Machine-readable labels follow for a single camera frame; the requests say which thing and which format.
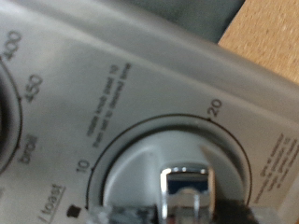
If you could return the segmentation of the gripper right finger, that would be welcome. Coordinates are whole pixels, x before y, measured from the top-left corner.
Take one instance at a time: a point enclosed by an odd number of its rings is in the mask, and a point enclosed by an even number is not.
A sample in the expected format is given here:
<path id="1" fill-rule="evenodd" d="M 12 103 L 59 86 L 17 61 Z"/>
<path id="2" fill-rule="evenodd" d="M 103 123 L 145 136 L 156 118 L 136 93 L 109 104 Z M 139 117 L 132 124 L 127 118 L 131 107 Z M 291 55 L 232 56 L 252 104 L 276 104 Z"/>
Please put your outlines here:
<path id="1" fill-rule="evenodd" d="M 217 200 L 214 224 L 259 224 L 243 201 Z"/>

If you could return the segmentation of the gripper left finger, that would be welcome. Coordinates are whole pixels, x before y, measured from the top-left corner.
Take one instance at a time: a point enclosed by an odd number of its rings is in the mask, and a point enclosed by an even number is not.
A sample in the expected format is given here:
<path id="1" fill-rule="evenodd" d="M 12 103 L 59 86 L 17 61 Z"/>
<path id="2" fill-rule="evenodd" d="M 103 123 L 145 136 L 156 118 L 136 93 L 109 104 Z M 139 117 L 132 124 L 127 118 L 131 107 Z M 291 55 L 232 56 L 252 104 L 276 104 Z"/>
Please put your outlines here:
<path id="1" fill-rule="evenodd" d="M 159 224 L 157 208 L 152 206 L 95 206 L 85 224 Z"/>

